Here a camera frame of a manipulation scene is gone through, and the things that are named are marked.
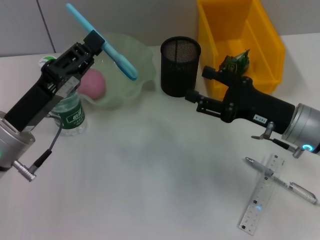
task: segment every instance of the ruler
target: ruler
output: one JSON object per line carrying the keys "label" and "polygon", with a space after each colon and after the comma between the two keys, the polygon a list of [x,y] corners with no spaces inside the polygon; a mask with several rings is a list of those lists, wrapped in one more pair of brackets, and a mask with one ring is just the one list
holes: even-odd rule
{"label": "ruler", "polygon": [[[277,173],[281,172],[285,160],[277,155],[272,154],[266,164],[266,167]],[[250,201],[245,208],[244,214],[240,218],[239,228],[250,235],[254,235],[259,220],[264,213],[271,194],[274,190],[275,183],[271,178],[261,174],[256,184]]]}

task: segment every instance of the silver pen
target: silver pen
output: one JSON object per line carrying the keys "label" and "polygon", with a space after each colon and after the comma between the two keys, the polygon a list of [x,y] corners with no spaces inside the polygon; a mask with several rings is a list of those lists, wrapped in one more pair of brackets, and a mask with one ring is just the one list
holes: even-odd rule
{"label": "silver pen", "polygon": [[309,203],[316,205],[316,206],[320,206],[320,202],[318,201],[317,197],[312,192],[306,190],[302,186],[299,186],[298,184],[296,184],[292,181],[287,183],[287,182],[279,179],[277,176],[275,176],[274,171],[272,171],[270,168],[267,168],[266,166],[262,165],[260,162],[253,160],[250,157],[246,157],[245,160],[247,160],[247,162],[252,167],[254,167],[256,170],[264,173],[264,175],[266,177],[271,178],[279,185],[289,189],[290,191],[292,191],[295,194],[297,194],[298,196],[302,197],[304,200],[308,201]]}

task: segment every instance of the cable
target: cable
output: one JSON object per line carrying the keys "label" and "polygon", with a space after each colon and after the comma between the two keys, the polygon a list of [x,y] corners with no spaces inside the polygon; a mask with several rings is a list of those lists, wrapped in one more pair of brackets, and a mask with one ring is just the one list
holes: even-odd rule
{"label": "cable", "polygon": [[62,130],[62,120],[60,117],[58,116],[54,116],[54,115],[47,115],[46,116],[47,118],[52,118],[52,119],[56,119],[56,120],[59,120],[60,122],[60,126],[59,126],[59,129],[58,129],[58,132],[56,133],[52,143],[51,143],[51,146],[31,165],[31,167],[29,168],[29,172],[31,174],[34,174],[38,168],[40,168],[40,166],[45,162],[45,160],[49,157],[49,155],[52,153],[52,148],[54,147],[60,133],[61,133],[61,130]]}
{"label": "cable", "polygon": [[61,117],[49,115],[49,118],[56,119],[56,120],[59,120],[59,121],[60,121],[59,130],[58,130],[58,132],[56,133],[56,135],[55,135],[55,137],[54,137],[54,139],[53,139],[53,141],[52,141],[52,143],[51,143],[51,145],[50,145],[50,147],[49,147],[49,151],[51,151],[52,148],[54,147],[54,145],[55,145],[55,143],[56,143],[56,141],[57,141],[60,133],[61,133],[63,123],[62,123]]}
{"label": "cable", "polygon": [[272,141],[274,144],[277,144],[278,146],[284,148],[285,150],[288,150],[290,148],[289,144],[287,144],[287,143],[285,143],[283,141],[280,141],[280,140],[278,140],[276,138],[270,139],[270,141]]}

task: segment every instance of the pink ball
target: pink ball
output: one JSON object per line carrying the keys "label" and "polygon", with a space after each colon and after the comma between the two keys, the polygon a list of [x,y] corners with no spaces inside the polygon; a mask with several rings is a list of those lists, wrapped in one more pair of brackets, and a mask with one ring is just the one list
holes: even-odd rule
{"label": "pink ball", "polygon": [[79,94],[84,94],[92,100],[97,100],[105,95],[105,78],[101,72],[94,68],[90,68],[81,78],[81,84],[77,90]]}

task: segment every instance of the yellow plastic bin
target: yellow plastic bin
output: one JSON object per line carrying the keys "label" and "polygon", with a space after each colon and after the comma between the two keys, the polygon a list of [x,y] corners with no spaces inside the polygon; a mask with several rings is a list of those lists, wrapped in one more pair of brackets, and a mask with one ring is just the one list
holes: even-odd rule
{"label": "yellow plastic bin", "polygon": [[[200,62],[219,69],[226,55],[250,49],[245,73],[254,87],[271,93],[282,80],[285,47],[259,0],[198,0]],[[228,89],[206,80],[208,94],[222,100]]]}

